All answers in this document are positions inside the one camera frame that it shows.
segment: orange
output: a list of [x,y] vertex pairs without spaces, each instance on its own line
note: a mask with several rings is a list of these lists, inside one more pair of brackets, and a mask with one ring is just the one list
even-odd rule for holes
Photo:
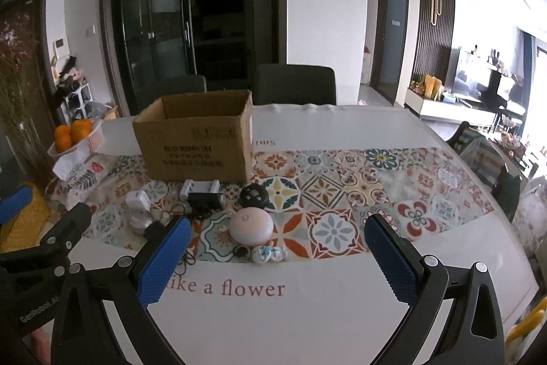
[[72,144],[78,144],[81,140],[86,139],[91,131],[86,125],[72,126],[70,130],[70,140]]
[[75,122],[72,123],[72,128],[80,128],[80,127],[84,127],[86,129],[88,129],[90,132],[93,128],[93,125],[91,124],[91,121],[88,120],[88,119],[84,119],[84,120],[76,120]]
[[55,151],[60,154],[65,150],[72,147],[72,141],[70,140],[70,134],[60,133],[55,137]]
[[61,135],[70,135],[70,126],[58,126],[53,133],[55,139]]

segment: blue gripper pad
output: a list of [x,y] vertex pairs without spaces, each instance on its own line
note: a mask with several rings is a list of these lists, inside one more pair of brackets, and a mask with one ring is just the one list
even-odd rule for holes
[[0,201],[0,225],[9,222],[32,201],[32,189],[23,186],[9,198]]
[[137,296],[145,308],[160,299],[174,269],[190,244],[191,235],[190,222],[181,218],[141,271],[138,277]]
[[418,299],[417,277],[399,247],[392,242],[386,230],[374,218],[369,217],[366,220],[364,233],[365,243],[373,253],[397,300],[413,306]]

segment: black cabinet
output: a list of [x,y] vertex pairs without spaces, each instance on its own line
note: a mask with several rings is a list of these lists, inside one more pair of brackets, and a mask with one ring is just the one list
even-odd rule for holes
[[130,113],[155,82],[201,74],[208,88],[248,88],[275,62],[277,0],[111,0],[116,57]]

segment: patterned table runner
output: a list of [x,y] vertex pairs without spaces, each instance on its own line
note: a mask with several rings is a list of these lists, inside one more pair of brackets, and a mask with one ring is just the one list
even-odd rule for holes
[[[82,196],[90,190],[83,201],[94,215],[85,235],[139,250],[144,239],[124,223],[126,194],[145,190],[159,219],[165,213],[184,214],[178,200],[182,183],[150,180],[141,156],[114,158],[97,155],[85,172],[60,182],[52,198],[65,204],[70,190],[76,188]],[[400,236],[415,241],[493,211],[491,197],[460,163],[437,148],[257,152],[251,181],[270,194],[273,241],[286,246],[288,260],[322,259],[366,251],[363,225],[373,213],[383,215]],[[226,211],[192,223],[190,249],[198,260],[247,261],[233,255],[234,242],[228,232],[220,231],[243,186],[223,184]]]

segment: vase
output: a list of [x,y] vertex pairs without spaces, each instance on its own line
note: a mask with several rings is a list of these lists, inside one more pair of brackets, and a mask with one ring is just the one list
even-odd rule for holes
[[42,145],[32,118],[27,117],[18,125],[5,126],[4,132],[28,180],[45,190],[53,176],[53,160]]

